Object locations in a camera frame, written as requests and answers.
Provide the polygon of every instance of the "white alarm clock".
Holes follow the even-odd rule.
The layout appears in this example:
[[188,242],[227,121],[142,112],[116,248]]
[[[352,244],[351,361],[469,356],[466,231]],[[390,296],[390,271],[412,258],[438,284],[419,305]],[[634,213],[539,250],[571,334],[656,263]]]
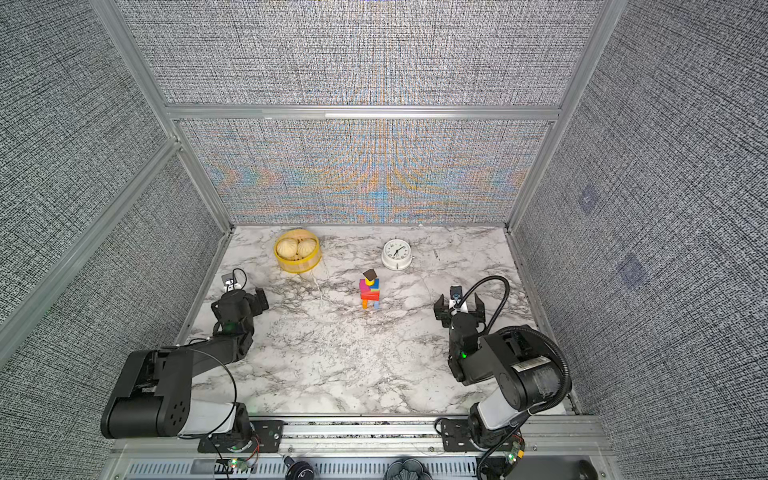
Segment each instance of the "white alarm clock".
[[411,246],[405,240],[395,238],[384,244],[382,263],[390,270],[405,270],[413,261]]

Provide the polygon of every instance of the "textured wall panel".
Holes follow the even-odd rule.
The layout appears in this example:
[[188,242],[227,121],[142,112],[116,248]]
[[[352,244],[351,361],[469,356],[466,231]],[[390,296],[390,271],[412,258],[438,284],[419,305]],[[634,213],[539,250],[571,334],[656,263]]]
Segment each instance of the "textured wall panel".
[[768,473],[766,24],[630,2],[517,232],[628,478]]
[[601,0],[118,0],[175,103],[558,104]]
[[165,135],[87,0],[0,25],[1,323]]
[[128,353],[175,340],[219,239],[171,159],[0,372],[0,478],[43,478],[30,445],[56,478],[98,477],[101,412]]
[[544,121],[183,121],[235,223],[503,222]]

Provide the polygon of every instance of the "flexible gooseneck cable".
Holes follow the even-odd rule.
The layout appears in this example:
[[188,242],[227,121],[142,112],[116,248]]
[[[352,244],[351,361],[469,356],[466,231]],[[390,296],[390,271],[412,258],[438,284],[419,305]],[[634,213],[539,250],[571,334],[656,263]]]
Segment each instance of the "flexible gooseneck cable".
[[499,305],[496,307],[496,311],[493,312],[493,316],[488,321],[488,324],[485,325],[485,328],[482,331],[483,335],[488,335],[491,332],[491,327],[493,327],[493,323],[496,321],[499,315],[502,313],[502,309],[504,308],[504,304],[507,303],[507,298],[509,298],[509,281],[505,279],[501,275],[491,275],[487,276],[486,278],[480,280],[475,285],[472,285],[472,288],[470,288],[467,293],[462,297],[461,300],[458,301],[454,305],[453,308],[459,310],[462,308],[462,305],[464,305],[464,302],[469,298],[470,295],[477,289],[477,287],[481,286],[485,282],[489,282],[491,280],[499,280],[504,283],[504,296],[502,297],[502,301],[499,303]]

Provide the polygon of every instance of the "cable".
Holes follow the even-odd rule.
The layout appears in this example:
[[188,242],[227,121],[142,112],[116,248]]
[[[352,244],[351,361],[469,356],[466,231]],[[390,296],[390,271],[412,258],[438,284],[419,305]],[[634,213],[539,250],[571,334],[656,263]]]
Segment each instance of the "cable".
[[193,352],[202,353],[203,355],[205,355],[205,356],[209,356],[210,358],[212,358],[212,359],[216,360],[216,361],[219,363],[219,365],[221,365],[222,367],[224,367],[224,369],[227,371],[227,375],[229,375],[229,376],[230,376],[230,380],[232,380],[232,388],[233,388],[233,389],[234,389],[234,391],[235,391],[235,398],[234,398],[234,400],[232,401],[232,408],[230,409],[230,412],[229,412],[229,414],[227,414],[227,417],[225,417],[225,418],[224,418],[224,420],[222,420],[222,421],[221,421],[221,423],[220,423],[219,425],[216,425],[216,428],[214,428],[214,429],[213,429],[213,430],[211,430],[210,432],[206,433],[205,435],[185,435],[185,436],[183,436],[183,437],[182,437],[181,435],[179,435],[179,438],[181,438],[181,439],[202,439],[203,437],[208,437],[208,436],[210,436],[211,434],[213,434],[215,431],[217,431],[217,430],[218,430],[218,429],[219,429],[219,428],[220,428],[220,427],[221,427],[221,426],[222,426],[222,425],[223,425],[223,424],[224,424],[224,423],[225,423],[227,420],[229,420],[229,418],[230,418],[230,417],[232,416],[232,414],[234,413],[234,411],[235,411],[235,405],[237,404],[237,384],[235,383],[235,377],[233,377],[233,376],[232,376],[232,372],[230,372],[230,370],[227,368],[227,366],[226,366],[226,365],[224,365],[224,364],[221,362],[221,360],[219,360],[219,359],[218,359],[218,358],[216,358],[215,356],[211,355],[210,353],[207,353],[207,352],[203,352],[202,350],[196,350],[196,349],[190,349],[190,348],[188,348],[187,350],[192,350]]
[[433,423],[433,424],[432,424],[432,427],[435,429],[435,431],[436,431],[436,432],[438,433],[438,435],[440,435],[441,437],[442,437],[442,424],[441,424],[440,422],[442,422],[443,420],[450,420],[450,419],[449,419],[448,417],[438,417],[438,418],[435,420],[435,423]]
[[491,275],[487,276],[486,278],[480,280],[475,285],[472,285],[472,288],[470,288],[467,293],[462,297],[461,300],[456,303],[453,308],[456,310],[459,310],[462,308],[462,305],[464,305],[464,302],[469,298],[469,296],[472,294],[472,292],[475,291],[475,289],[479,286],[481,286],[483,283],[488,282],[490,280],[500,280],[504,283],[504,296],[502,297],[501,303],[496,307],[496,311],[493,312],[493,316],[491,317],[491,320],[485,325],[485,328],[482,330],[482,335],[488,335],[491,332],[491,327],[493,327],[493,323],[496,321],[498,316],[502,313],[502,308],[504,308],[504,304],[507,303],[507,298],[509,298],[509,280],[505,279],[501,275]]
[[[259,438],[258,435],[255,435],[255,436],[256,436],[256,450],[254,450],[253,453],[256,454],[256,461],[253,463],[253,465],[249,465],[251,475],[253,475],[253,473],[256,471],[256,465],[258,465],[259,457],[261,456],[261,438]],[[248,465],[248,462],[253,458],[253,453],[251,453],[250,457],[246,459],[245,461],[246,465]]]
[[227,476],[227,478],[229,478],[230,477],[230,473],[229,473],[230,466],[224,461],[224,457],[221,456],[221,452],[219,452],[219,447],[216,446],[216,444],[214,443],[213,440],[211,440],[210,444],[214,446],[214,448],[216,449],[216,453],[219,454],[219,459],[223,462],[222,465],[224,467],[224,474]]
[[561,372],[563,373],[563,377],[560,379],[560,385],[558,386],[557,395],[552,397],[552,399],[546,403],[534,405],[531,408],[520,412],[516,417],[510,420],[510,423],[512,423],[516,419],[523,419],[522,423],[524,423],[531,415],[549,410],[563,401],[568,392],[571,391],[571,369],[568,367],[568,363],[565,361],[565,355],[563,355],[563,352],[560,350],[560,347],[558,347],[558,344],[544,333],[541,333],[538,330],[534,330],[527,326],[506,326],[505,328],[500,329],[497,333],[504,334],[509,332],[525,332],[526,334],[533,335],[544,342],[552,351],[552,356],[554,357],[552,360],[554,360],[554,362],[558,365]]
[[192,339],[189,342],[187,342],[187,345],[185,346],[194,345],[195,343],[200,343],[200,342],[206,342],[207,340],[208,339]]
[[238,270],[243,272],[243,275],[245,276],[245,281],[243,282],[243,285],[239,288],[239,290],[245,290],[245,286],[248,284],[248,274],[245,273],[245,270],[243,270],[242,268],[232,269],[232,280],[235,281],[235,283],[232,284],[232,288],[234,289],[235,285],[237,285],[237,277],[235,276],[235,272]]
[[496,445],[493,445],[490,449],[486,450],[484,454],[482,454],[482,457],[480,457],[480,461],[478,462],[477,468],[475,469],[475,477],[477,477],[478,480],[482,480],[482,477],[480,476],[480,468],[482,467],[482,464],[484,464],[485,461],[488,460],[488,457],[490,457],[493,452],[498,450],[498,447],[504,445],[504,442],[511,439],[513,435],[515,435],[515,430],[512,430],[511,432],[509,432]]

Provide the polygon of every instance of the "marble table surface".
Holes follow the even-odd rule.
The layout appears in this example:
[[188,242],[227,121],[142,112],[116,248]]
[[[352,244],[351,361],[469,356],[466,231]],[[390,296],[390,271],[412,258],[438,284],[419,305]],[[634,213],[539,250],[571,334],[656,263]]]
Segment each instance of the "marble table surface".
[[[275,239],[288,230],[237,228],[190,331],[190,339],[210,334],[210,305],[224,292],[220,276],[233,268],[246,271],[246,290],[264,288],[270,309],[254,318],[247,357],[229,365],[238,401],[252,414],[466,414],[496,382],[463,386],[449,371],[448,330],[432,305],[451,285],[466,291],[484,276],[505,276],[511,294],[494,330],[536,327],[500,227],[309,227],[323,259],[298,275],[282,271],[273,255]],[[394,237],[408,241],[415,257],[401,272],[381,262],[384,243]],[[359,298],[369,268],[381,279],[379,310],[364,310]],[[478,288],[488,318],[503,291],[500,282]],[[192,396],[231,402],[229,376],[219,367],[195,377]]]

